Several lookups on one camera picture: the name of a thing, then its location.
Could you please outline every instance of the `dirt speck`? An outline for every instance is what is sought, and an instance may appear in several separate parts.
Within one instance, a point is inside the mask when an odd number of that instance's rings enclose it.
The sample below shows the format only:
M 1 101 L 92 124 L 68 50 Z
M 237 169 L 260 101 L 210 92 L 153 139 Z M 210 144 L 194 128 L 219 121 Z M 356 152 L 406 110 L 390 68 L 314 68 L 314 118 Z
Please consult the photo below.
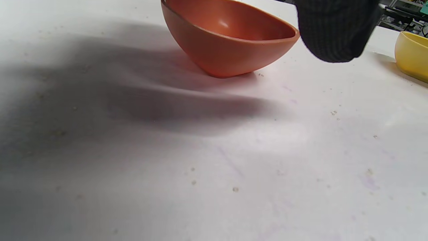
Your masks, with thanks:
M 373 171 L 369 168 L 366 171 L 366 176 L 372 176 L 373 175 Z

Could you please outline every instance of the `bowl rim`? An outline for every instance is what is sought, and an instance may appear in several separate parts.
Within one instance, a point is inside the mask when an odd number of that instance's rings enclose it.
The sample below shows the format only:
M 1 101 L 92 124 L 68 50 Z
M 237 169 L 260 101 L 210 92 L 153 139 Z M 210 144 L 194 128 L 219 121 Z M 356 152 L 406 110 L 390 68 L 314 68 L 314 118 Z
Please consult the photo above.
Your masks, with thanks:
M 423 45 L 423 44 L 421 44 L 421 43 L 419 43 L 419 42 L 417 42 L 417 41 L 415 41 L 415 40 L 413 40 L 413 39 L 409 38 L 409 37 L 408 37 L 408 35 L 417 36 L 417 37 L 422 38 L 422 39 L 426 39 L 425 37 L 422 37 L 422 36 L 420 36 L 420 35 L 417 35 L 417 34 L 414 34 L 414 33 L 411 33 L 411 32 L 407 32 L 407 31 L 401 31 L 401 32 L 400 32 L 400 35 L 402 35 L 402 36 L 403 36 L 403 37 L 405 37 L 406 39 L 410 40 L 411 42 L 416 43 L 416 44 L 418 44 L 418 45 L 420 45 L 420 46 L 422 46 L 422 47 L 424 47 L 424 48 L 427 48 L 427 49 L 428 49 L 428 46 Z
M 268 16 L 276 19 L 276 20 L 279 20 L 280 22 L 282 22 L 283 24 L 287 25 L 289 28 L 291 28 L 294 31 L 294 36 L 290 37 L 290 38 L 267 39 L 267 40 L 249 40 L 249 39 L 240 39 L 240 38 L 230 37 L 230 36 L 227 36 L 227 35 L 224 35 L 224 34 L 220 34 L 220 33 L 214 32 L 214 31 L 210 31 L 208 29 L 205 29 L 203 27 L 200 27 L 198 25 L 195 25 L 195 24 L 189 22 L 187 19 L 185 19 L 184 17 L 182 17 L 175 10 L 173 10 L 166 3 L 166 0 L 160 0 L 160 1 L 161 1 L 162 5 L 164 5 L 166 8 L 168 8 L 170 11 L 172 11 L 175 15 L 177 15 L 179 18 L 181 18 L 183 21 L 187 22 L 188 24 L 193 25 L 194 27 L 199 28 L 202 31 L 205 31 L 205 32 L 208 32 L 210 34 L 213 34 L 213 35 L 216 35 L 216 36 L 219 36 L 219 37 L 223 37 L 223 38 L 226 38 L 226 39 L 230 39 L 230 40 L 234 40 L 234 41 L 239 41 L 239 42 L 246 42 L 246 43 L 257 43 L 257 44 L 262 43 L 262 44 L 265 44 L 265 43 L 279 43 L 279 42 L 295 42 L 295 41 L 297 41 L 300 38 L 300 31 L 296 27 L 294 27 L 293 25 L 291 25 L 290 23 L 288 23 L 288 22 L 286 22 L 286 21 L 284 21 L 284 20 L 282 20 L 282 19 L 280 19 L 280 18 L 278 18 L 276 16 L 273 16 L 272 14 L 267 13 L 267 12 L 261 10 L 261 9 L 253 7 L 253 6 L 249 5 L 249 4 L 245 4 L 243 2 L 239 2 L 239 1 L 235 1 L 235 0 L 220 0 L 220 1 L 233 1 L 233 2 L 236 2 L 237 4 L 249 6 L 249 7 L 253 8 L 253 9 L 257 10 L 257 11 L 260 11 L 260 12 L 262 12 L 262 13 L 264 13 L 264 14 L 266 14 L 266 15 L 268 15 Z

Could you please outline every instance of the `white tabletop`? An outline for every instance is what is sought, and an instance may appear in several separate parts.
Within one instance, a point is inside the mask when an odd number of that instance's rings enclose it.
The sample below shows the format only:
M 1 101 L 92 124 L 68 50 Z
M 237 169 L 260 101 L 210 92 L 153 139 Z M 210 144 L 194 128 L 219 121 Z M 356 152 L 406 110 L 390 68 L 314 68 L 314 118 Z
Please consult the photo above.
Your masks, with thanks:
M 159 0 L 4 0 L 0 19 L 0 240 L 426 241 L 428 89 L 394 65 L 398 32 L 214 79 Z

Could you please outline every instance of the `yellow container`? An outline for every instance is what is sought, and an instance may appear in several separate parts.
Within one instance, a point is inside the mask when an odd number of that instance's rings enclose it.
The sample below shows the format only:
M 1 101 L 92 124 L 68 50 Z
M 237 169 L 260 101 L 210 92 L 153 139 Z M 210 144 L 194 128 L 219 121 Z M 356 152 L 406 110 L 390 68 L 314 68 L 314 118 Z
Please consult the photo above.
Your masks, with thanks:
M 428 83 L 427 38 L 401 32 L 395 42 L 395 60 L 403 73 Z

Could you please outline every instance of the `bowl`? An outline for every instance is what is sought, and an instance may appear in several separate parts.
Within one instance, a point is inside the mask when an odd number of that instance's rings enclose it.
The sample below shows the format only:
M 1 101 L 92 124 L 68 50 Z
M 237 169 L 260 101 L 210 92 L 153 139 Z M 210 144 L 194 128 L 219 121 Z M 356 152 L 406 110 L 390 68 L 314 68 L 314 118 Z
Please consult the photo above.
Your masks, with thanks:
M 401 32 L 395 42 L 395 60 L 403 73 L 428 83 L 427 38 Z
M 161 0 L 169 31 L 209 75 L 227 78 L 263 68 L 300 37 L 291 24 L 233 0 Z

